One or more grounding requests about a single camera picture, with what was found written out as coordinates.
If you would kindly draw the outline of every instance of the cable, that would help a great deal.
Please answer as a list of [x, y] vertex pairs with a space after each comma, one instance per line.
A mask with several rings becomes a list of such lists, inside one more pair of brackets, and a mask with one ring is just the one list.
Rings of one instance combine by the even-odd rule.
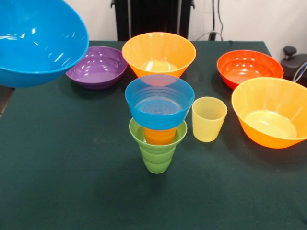
[[222, 28], [221, 28], [221, 36], [222, 36], [224, 25], [222, 23], [221, 14], [220, 14], [220, 0], [217, 0], [217, 14], [219, 15], [219, 20], [222, 25]]
[[293, 81], [298, 82], [298, 80], [301, 79], [306, 70], [307, 70], [307, 61], [303, 65], [301, 65], [300, 68], [297, 69], [295, 75], [293, 76]]
[[206, 33], [202, 34], [199, 38], [197, 38], [196, 41], [200, 40], [202, 37], [204, 37], [205, 35], [208, 35], [212, 32], [217, 33], [221, 37], [221, 40], [223, 41], [223, 37], [222, 37], [221, 33], [217, 32], [217, 31], [206, 32]]
[[212, 28], [212, 31], [214, 31], [215, 30], [214, 0], [212, 0], [212, 18], [213, 18], [213, 28]]

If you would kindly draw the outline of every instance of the yellow cup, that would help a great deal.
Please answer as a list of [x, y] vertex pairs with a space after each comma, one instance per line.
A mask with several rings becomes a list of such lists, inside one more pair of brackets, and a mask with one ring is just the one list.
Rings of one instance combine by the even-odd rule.
[[227, 106], [214, 97], [201, 97], [192, 105], [194, 137], [203, 142], [217, 138], [227, 114]]

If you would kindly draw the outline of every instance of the yellow-orange bowl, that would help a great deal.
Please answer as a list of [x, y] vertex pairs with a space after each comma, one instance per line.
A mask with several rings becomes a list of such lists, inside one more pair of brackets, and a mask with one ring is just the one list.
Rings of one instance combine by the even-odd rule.
[[256, 143], [274, 149], [307, 139], [307, 88], [285, 79], [263, 77], [238, 85], [232, 107]]
[[129, 39], [122, 54], [138, 77], [162, 73], [180, 78], [194, 61], [196, 49], [177, 34], [152, 32]]

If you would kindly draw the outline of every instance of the bowl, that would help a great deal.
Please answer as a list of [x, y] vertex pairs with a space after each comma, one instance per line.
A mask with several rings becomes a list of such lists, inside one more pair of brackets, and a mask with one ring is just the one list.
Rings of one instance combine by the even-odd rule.
[[217, 69], [231, 89], [252, 78], [283, 78], [283, 68], [275, 59], [253, 50], [234, 50], [223, 54], [217, 60]]
[[115, 84], [126, 68], [127, 63], [118, 49], [92, 46], [66, 75], [84, 88], [101, 90]]
[[131, 38], [122, 53], [138, 77], [163, 73], [179, 78], [196, 57], [196, 49], [189, 40], [161, 32]]
[[180, 78], [152, 74], [133, 80], [125, 97], [137, 123], [152, 130], [167, 130], [184, 121], [195, 94]]
[[238, 85], [232, 106], [244, 132], [256, 143], [281, 149], [307, 139], [307, 88], [278, 78]]
[[88, 45], [83, 21], [63, 0], [0, 1], [0, 85], [52, 81], [79, 62]]

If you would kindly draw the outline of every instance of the cup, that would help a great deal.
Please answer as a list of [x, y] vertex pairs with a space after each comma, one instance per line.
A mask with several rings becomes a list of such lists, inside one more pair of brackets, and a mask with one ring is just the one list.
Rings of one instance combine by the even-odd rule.
[[187, 123], [183, 121], [176, 129], [172, 143], [168, 145], [152, 145], [146, 142], [143, 127], [133, 118], [129, 123], [129, 130], [134, 140], [139, 144], [143, 162], [148, 171], [159, 174], [165, 172], [173, 158], [176, 146], [187, 133]]
[[217, 138], [227, 114], [227, 106], [214, 97], [201, 97], [192, 105], [194, 137], [203, 142]]
[[153, 130], [145, 127], [143, 129], [147, 143], [152, 145], [168, 145], [172, 143], [177, 127], [168, 130]]

